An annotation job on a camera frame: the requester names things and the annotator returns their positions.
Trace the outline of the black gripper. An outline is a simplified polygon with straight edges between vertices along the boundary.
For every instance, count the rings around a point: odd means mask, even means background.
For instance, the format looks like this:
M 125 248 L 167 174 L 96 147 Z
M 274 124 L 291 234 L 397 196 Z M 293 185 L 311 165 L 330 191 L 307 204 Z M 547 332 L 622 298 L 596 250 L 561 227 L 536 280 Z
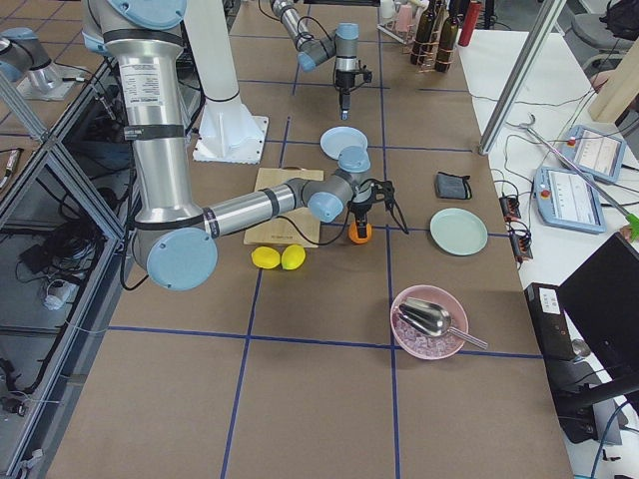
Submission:
M 348 211 L 354 215 L 354 237 L 357 240 L 367 240 L 367 212 L 374 204 L 372 186 L 361 190 L 349 203 Z
M 350 109 L 350 91 L 355 87 L 356 73 L 352 71 L 335 71 L 333 84 L 338 94 L 340 118 L 348 119 Z

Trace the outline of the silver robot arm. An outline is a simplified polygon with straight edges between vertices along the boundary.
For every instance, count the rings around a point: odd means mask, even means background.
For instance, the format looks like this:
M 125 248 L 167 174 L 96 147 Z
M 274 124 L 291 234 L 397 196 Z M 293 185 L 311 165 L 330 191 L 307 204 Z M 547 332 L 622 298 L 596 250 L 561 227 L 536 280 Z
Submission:
M 134 257 L 151 280 L 187 290 L 214 271 L 216 240 L 298 208 L 324 223 L 367 204 L 372 182 L 365 149 L 339 153 L 326 179 L 291 179 L 201 207 L 192 196 L 186 117 L 176 62 L 190 49 L 203 91 L 197 156 L 255 163 L 268 121 L 243 104 L 224 7 L 219 1 L 87 1 L 83 35 L 88 49 L 114 57 L 126 108 L 142 195 L 135 218 Z
M 359 26 L 342 22 L 331 32 L 316 37 L 304 24 L 310 16 L 301 16 L 294 1 L 271 1 L 275 18 L 282 23 L 298 51 L 298 63 L 305 72 L 313 71 L 334 59 L 332 84 L 338 91 L 340 118 L 346 120 L 350 110 L 351 92 L 370 83 L 372 72 L 358 57 Z

